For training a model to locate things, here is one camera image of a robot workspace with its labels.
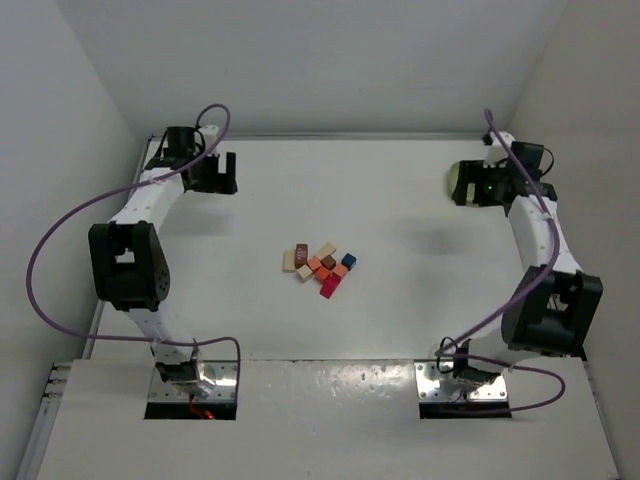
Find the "green plastic bowl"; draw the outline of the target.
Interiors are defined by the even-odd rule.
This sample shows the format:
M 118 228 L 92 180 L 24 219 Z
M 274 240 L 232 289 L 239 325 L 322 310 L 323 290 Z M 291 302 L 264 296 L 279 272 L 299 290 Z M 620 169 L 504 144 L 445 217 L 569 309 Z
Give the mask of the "green plastic bowl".
M 449 169 L 446 177 L 447 193 L 451 199 L 454 199 L 455 191 L 459 180 L 460 163 L 455 162 Z

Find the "natural wood hotel block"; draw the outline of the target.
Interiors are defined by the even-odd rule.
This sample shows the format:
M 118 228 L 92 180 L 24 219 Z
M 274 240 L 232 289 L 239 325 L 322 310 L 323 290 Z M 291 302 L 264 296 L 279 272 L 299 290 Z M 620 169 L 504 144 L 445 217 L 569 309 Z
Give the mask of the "natural wood hotel block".
M 294 272 L 296 270 L 295 260 L 296 251 L 294 249 L 286 250 L 283 255 L 283 271 L 287 273 Z

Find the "brown printed rectangular block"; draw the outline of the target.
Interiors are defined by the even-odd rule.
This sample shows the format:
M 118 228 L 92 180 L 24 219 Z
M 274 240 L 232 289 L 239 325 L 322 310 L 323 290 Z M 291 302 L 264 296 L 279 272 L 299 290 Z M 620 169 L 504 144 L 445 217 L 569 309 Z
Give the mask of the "brown printed rectangular block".
M 308 259 L 308 245 L 305 243 L 299 243 L 295 248 L 294 255 L 294 268 L 299 269 L 306 264 Z

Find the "natural wood cube block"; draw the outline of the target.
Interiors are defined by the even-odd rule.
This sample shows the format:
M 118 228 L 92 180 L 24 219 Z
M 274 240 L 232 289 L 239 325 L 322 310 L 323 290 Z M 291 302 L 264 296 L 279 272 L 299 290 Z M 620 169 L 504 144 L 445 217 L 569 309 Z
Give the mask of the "natural wood cube block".
M 302 283 L 309 281 L 314 276 L 313 270 L 307 264 L 298 268 L 296 273 Z

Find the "salmon cube block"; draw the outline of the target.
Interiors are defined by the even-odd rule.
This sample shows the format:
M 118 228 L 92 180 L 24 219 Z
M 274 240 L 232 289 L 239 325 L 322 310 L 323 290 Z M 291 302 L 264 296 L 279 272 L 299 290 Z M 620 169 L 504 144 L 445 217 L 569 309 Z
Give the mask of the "salmon cube block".
M 307 266 L 313 273 L 315 273 L 323 267 L 323 264 L 318 257 L 313 256 L 307 261 Z

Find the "natural wood long block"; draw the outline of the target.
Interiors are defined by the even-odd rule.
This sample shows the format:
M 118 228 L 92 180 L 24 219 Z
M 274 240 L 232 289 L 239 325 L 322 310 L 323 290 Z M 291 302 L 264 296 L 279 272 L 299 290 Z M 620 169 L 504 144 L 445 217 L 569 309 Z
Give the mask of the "natural wood long block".
M 319 260 L 323 260 L 325 257 L 333 255 L 336 249 L 337 247 L 333 243 L 327 242 L 315 252 L 314 256 Z

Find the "brown cube block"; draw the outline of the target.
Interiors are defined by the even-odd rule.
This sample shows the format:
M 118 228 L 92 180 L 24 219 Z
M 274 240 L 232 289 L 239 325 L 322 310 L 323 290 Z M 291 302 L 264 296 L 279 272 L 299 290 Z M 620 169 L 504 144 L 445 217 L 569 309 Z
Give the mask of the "brown cube block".
M 326 257 L 324 257 L 324 258 L 321 260 L 321 264 L 322 264 L 326 269 L 328 269 L 328 270 L 333 270 L 333 269 L 336 267 L 337 262 L 336 262 L 336 260 L 334 259 L 334 257 L 333 257 L 332 255 L 327 255 Z

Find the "dark blue cube block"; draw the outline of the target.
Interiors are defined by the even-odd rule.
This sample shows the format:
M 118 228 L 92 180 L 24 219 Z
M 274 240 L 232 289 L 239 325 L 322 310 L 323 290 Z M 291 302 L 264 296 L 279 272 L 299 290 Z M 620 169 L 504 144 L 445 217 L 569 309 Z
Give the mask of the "dark blue cube block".
M 345 266 L 349 271 L 351 271 L 354 268 L 354 266 L 356 265 L 356 262 L 357 262 L 357 258 L 350 253 L 346 253 L 341 260 L 341 264 Z

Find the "orange cube block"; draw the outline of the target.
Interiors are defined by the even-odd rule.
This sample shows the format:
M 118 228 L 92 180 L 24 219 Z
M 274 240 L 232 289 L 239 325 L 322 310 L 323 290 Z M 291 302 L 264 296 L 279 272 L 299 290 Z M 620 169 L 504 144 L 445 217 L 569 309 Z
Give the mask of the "orange cube block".
M 331 276 L 336 279 L 338 282 L 342 281 L 345 276 L 349 273 L 348 268 L 343 264 L 337 264 L 334 269 L 331 271 Z

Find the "magenta roof block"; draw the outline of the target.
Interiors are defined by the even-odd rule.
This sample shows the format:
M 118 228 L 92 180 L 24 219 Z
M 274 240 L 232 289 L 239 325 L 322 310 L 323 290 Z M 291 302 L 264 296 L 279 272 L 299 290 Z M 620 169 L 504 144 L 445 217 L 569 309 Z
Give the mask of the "magenta roof block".
M 335 276 L 327 277 L 322 284 L 320 295 L 326 299 L 330 299 L 334 295 L 340 283 L 341 283 L 340 277 L 335 277 Z

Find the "red-orange cube block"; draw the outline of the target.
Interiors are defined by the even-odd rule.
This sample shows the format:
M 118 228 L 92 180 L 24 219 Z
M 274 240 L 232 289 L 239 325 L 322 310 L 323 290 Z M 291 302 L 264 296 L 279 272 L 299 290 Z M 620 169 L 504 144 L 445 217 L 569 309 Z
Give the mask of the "red-orange cube block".
M 324 283 L 331 275 L 331 271 L 324 266 L 320 266 L 314 273 L 314 278 L 320 283 Z

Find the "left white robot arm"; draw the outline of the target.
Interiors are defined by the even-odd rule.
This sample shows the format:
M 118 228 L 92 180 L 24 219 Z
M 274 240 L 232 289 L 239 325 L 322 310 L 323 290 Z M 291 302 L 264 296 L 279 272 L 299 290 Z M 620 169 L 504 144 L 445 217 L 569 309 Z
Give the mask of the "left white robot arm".
M 160 379 L 190 398 L 205 399 L 216 380 L 195 339 L 170 313 L 171 276 L 158 231 L 173 204 L 186 192 L 233 195 L 236 155 L 219 169 L 214 125 L 168 128 L 160 150 L 145 164 L 125 206 L 88 233 L 98 297 L 125 313 L 149 339 Z

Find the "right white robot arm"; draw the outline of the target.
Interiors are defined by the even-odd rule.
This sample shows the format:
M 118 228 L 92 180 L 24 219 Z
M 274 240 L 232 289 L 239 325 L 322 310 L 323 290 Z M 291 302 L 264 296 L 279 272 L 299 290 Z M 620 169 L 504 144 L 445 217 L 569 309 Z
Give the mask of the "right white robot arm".
M 525 360 L 578 353 L 604 292 L 601 279 L 584 271 L 564 238 L 557 193 L 540 167 L 547 148 L 519 141 L 510 148 L 514 159 L 493 141 L 486 159 L 456 162 L 448 175 L 456 205 L 503 207 L 524 270 L 499 310 L 499 327 L 441 345 L 453 355 L 447 375 L 465 386 L 491 384 Z

